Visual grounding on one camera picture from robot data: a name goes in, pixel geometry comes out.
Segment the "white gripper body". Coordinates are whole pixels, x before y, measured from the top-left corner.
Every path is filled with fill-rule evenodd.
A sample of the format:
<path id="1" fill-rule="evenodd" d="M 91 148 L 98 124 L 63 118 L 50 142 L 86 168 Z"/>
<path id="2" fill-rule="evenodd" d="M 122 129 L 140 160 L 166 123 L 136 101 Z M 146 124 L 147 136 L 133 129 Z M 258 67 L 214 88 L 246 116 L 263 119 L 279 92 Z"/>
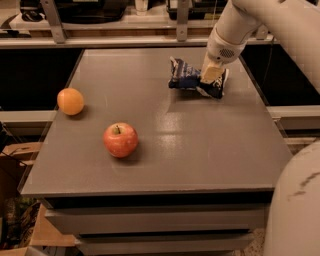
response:
<path id="1" fill-rule="evenodd" d="M 214 27 L 207 42 L 207 54 L 211 61 L 228 64 L 235 61 L 243 51 L 245 43 L 234 44 L 224 40 Z"/>

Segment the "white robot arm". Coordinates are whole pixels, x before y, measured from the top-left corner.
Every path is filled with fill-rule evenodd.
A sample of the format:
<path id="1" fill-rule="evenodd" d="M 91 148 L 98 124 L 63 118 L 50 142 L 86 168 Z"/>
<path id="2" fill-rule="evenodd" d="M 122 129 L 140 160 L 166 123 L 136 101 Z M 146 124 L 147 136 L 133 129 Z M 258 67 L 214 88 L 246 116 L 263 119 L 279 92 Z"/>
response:
<path id="1" fill-rule="evenodd" d="M 316 90 L 320 90 L 319 8 L 305 0 L 228 0 L 207 43 L 201 81 L 211 83 L 265 25 Z M 277 182 L 263 256 L 320 256 L 320 142 L 298 152 Z"/>

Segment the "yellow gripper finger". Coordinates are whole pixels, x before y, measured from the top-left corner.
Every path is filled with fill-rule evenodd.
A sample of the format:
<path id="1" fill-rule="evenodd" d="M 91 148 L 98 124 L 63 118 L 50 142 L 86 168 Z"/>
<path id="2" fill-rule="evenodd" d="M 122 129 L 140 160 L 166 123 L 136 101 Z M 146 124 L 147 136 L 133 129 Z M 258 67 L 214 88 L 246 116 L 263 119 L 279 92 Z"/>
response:
<path id="1" fill-rule="evenodd" d="M 200 82 L 211 84 L 223 74 L 224 70 L 220 62 L 212 60 L 209 54 L 206 54 L 201 68 Z"/>

